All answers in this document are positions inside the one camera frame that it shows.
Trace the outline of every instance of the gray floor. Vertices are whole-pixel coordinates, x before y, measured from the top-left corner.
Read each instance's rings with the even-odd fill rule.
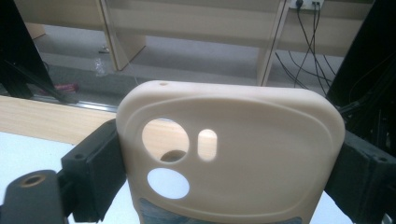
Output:
[[[180,40],[148,36],[147,45],[122,71],[114,71],[103,32],[46,26],[46,34],[35,40],[49,74],[55,84],[77,83],[79,90],[72,95],[80,101],[118,105],[136,85],[148,80],[177,80],[256,86],[256,58],[258,49],[218,43]],[[279,58],[294,75],[298,66],[287,51],[279,50]],[[304,54],[291,53],[298,64]],[[327,56],[333,71],[343,58]],[[328,79],[334,74],[318,56]],[[304,69],[316,73],[314,58],[309,55]],[[320,94],[318,78],[301,72],[298,79]],[[322,81],[324,90],[327,84]],[[277,58],[274,58],[267,86],[294,87]]]

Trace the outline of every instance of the small hole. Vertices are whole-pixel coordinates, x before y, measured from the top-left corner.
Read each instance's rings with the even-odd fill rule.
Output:
[[[76,156],[75,156],[75,159],[76,160],[81,160],[81,159],[83,159],[84,158],[84,155],[82,155],[82,154],[77,154]]]
[[[168,199],[184,198],[190,191],[190,183],[184,175],[166,168],[150,171],[148,184],[156,193]]]
[[[24,179],[21,183],[23,188],[30,188],[32,186],[36,186],[39,183],[43,182],[46,179],[44,175],[32,175]]]
[[[170,119],[154,119],[142,132],[146,150],[159,161],[178,161],[187,153],[190,145],[186,131]]]
[[[205,161],[211,161],[218,151],[218,136],[209,129],[198,134],[198,155]]]

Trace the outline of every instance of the white electrical socket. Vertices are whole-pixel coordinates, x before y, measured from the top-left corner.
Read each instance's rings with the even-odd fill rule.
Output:
[[[290,8],[297,8],[296,6],[297,0],[291,0]],[[314,3],[317,3],[317,10],[321,9],[323,6],[324,0],[303,0],[303,5],[301,6],[301,10],[315,10]]]

